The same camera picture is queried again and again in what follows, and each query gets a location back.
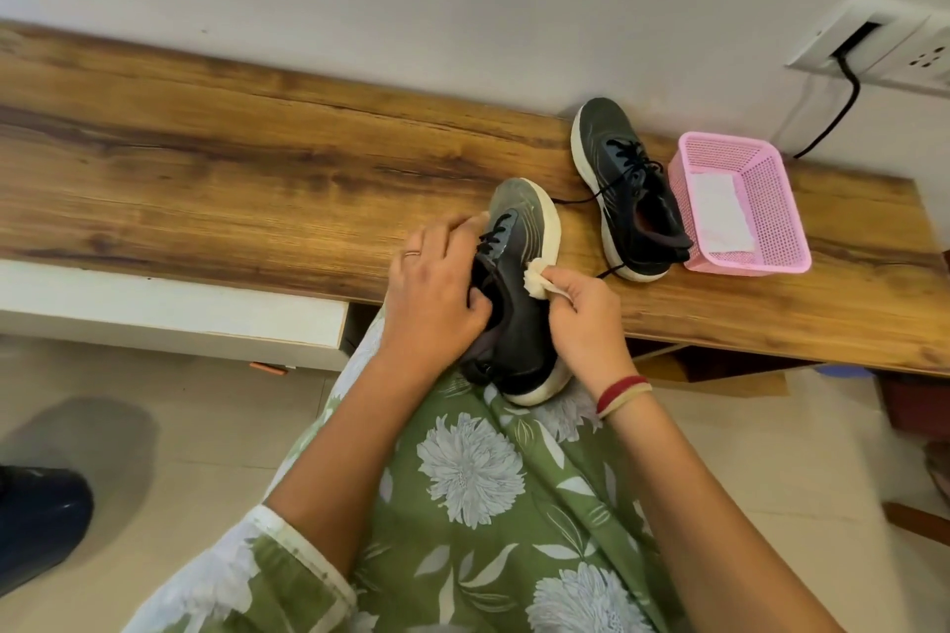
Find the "person's left hand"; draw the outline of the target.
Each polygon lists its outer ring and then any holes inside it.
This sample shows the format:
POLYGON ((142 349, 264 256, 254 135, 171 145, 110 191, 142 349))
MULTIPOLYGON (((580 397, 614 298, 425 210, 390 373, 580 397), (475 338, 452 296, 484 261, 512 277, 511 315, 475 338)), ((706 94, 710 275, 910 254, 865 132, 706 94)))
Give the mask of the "person's left hand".
POLYGON ((468 335, 471 271, 486 211, 460 215, 445 259, 423 262, 423 230, 413 231, 406 249, 406 284, 387 288, 385 325, 379 354, 399 375, 428 387, 469 349, 480 335, 468 335))

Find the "person's right hand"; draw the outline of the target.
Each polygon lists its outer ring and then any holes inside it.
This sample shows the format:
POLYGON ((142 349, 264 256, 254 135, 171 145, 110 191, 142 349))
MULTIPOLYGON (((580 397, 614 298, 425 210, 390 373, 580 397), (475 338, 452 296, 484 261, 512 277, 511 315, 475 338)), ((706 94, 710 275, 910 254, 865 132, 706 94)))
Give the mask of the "person's right hand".
POLYGON ((636 376, 617 293, 604 279, 575 271, 575 303, 550 303, 555 348, 592 399, 600 400, 619 382, 636 376))

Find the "white wipe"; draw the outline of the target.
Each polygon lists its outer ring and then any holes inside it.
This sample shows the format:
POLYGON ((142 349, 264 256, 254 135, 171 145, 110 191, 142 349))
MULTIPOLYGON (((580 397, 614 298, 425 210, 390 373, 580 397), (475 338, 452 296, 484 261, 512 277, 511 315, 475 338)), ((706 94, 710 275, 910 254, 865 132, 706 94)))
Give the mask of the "white wipe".
POLYGON ((573 303, 573 299, 567 291, 556 286, 543 275, 548 267, 549 264, 542 257, 532 260, 526 267, 523 284, 529 296, 535 300, 546 302, 549 302, 552 296, 560 296, 569 303, 573 303))

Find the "black sneaker with dusty toe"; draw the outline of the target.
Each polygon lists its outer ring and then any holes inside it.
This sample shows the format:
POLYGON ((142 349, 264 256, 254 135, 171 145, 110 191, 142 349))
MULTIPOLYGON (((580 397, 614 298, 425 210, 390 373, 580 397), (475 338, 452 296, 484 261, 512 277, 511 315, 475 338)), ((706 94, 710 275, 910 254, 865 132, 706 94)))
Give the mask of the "black sneaker with dusty toe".
POLYGON ((553 200, 537 184, 505 180, 489 204, 489 218, 474 257, 471 284, 492 302, 488 327, 460 359, 463 377, 493 386, 511 404, 530 408, 556 396, 571 378, 549 325, 550 303, 524 288, 528 264, 557 263, 562 224, 553 200))

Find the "person's right forearm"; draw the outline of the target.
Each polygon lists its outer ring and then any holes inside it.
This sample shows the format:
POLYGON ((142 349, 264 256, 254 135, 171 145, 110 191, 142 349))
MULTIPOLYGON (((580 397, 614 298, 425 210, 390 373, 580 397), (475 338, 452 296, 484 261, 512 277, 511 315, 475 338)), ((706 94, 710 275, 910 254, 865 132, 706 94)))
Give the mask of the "person's right forearm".
POLYGON ((597 400, 696 633, 846 633, 712 475, 639 376, 597 400))

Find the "person's left forearm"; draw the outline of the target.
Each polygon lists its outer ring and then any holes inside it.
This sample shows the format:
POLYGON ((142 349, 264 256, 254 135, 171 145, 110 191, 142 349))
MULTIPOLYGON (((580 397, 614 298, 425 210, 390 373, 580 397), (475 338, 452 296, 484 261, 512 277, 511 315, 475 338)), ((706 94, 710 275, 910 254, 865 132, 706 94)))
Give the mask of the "person's left forearm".
POLYGON ((364 542, 395 444, 434 382, 454 361, 380 350, 337 409, 267 495, 264 506, 343 577, 364 542))

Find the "white folded cloth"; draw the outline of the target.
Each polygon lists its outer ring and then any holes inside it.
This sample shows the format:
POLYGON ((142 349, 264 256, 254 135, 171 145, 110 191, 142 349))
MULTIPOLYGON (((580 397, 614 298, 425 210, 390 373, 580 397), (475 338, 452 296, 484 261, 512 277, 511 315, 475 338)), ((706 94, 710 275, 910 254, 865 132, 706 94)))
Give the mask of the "white folded cloth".
POLYGON ((692 173, 691 205, 700 248, 706 254, 754 253, 754 236, 727 172, 692 173))

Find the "brown cardboard box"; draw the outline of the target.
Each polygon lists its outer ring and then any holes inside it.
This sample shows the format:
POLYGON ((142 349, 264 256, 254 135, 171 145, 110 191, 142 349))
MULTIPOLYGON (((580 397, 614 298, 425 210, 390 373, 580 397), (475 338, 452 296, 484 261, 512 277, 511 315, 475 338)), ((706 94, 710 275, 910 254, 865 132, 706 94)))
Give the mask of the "brown cardboard box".
POLYGON ((634 357, 636 368, 658 389, 730 399, 786 398, 787 372, 776 357, 698 346, 669 346, 634 357))

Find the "green floral dress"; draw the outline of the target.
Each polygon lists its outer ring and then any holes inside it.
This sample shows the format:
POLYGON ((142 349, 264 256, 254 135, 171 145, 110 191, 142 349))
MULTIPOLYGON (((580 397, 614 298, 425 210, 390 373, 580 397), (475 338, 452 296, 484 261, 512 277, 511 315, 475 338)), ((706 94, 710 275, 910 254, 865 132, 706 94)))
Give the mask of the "green floral dress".
POLYGON ((622 454, 578 383, 518 411, 448 371, 384 465, 350 574, 260 504, 123 633, 693 633, 622 454))

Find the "white drawer unit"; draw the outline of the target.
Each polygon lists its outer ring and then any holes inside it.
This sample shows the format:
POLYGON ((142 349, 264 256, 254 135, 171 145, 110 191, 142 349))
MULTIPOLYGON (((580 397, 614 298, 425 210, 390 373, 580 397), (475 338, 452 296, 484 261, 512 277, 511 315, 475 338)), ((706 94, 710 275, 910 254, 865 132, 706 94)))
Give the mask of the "white drawer unit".
POLYGON ((0 335, 340 372, 349 304, 0 260, 0 335))

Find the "pink plastic mesh basket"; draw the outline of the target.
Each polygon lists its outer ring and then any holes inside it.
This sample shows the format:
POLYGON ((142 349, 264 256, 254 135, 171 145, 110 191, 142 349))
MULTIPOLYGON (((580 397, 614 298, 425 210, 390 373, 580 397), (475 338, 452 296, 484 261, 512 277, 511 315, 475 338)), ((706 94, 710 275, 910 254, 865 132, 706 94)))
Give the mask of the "pink plastic mesh basket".
POLYGON ((763 277, 799 275, 811 267, 807 238, 779 151, 764 140, 686 133, 667 168, 686 231, 692 238, 686 269, 706 274, 763 277), (754 236, 754 253, 706 254, 698 242, 691 205, 692 173, 727 172, 754 236))

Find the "dark red object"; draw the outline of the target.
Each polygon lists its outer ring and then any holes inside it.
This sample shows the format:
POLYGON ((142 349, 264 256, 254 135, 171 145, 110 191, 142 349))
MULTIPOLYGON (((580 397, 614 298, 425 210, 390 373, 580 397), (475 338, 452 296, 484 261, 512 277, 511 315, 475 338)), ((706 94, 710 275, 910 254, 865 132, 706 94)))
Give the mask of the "dark red object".
POLYGON ((894 430, 950 440, 950 377, 880 372, 876 379, 894 430))

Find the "brown wooden furniture leg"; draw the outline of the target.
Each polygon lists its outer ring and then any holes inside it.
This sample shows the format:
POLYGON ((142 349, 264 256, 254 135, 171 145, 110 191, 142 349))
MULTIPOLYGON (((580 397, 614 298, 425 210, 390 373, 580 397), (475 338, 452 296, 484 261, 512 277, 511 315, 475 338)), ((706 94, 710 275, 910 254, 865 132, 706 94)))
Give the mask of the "brown wooden furniture leg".
POLYGON ((885 502, 882 509, 895 528, 950 547, 950 519, 898 502, 885 502))

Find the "dark blue glossy object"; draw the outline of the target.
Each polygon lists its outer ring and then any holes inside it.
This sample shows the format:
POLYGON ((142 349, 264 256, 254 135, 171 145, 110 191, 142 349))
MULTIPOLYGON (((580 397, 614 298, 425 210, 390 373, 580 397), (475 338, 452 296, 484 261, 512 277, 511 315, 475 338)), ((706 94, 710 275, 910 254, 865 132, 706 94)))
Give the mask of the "dark blue glossy object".
POLYGON ((0 466, 0 598, 63 563, 94 512, 77 471, 0 466))

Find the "white wall socket plate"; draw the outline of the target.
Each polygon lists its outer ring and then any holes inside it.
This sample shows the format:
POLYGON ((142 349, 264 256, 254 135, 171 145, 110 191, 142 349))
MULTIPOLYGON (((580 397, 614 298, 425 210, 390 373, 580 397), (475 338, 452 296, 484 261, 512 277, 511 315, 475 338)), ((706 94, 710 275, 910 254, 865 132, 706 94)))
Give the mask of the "white wall socket plate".
POLYGON ((807 34, 787 68, 950 99, 950 12, 899 0, 845 0, 807 34))

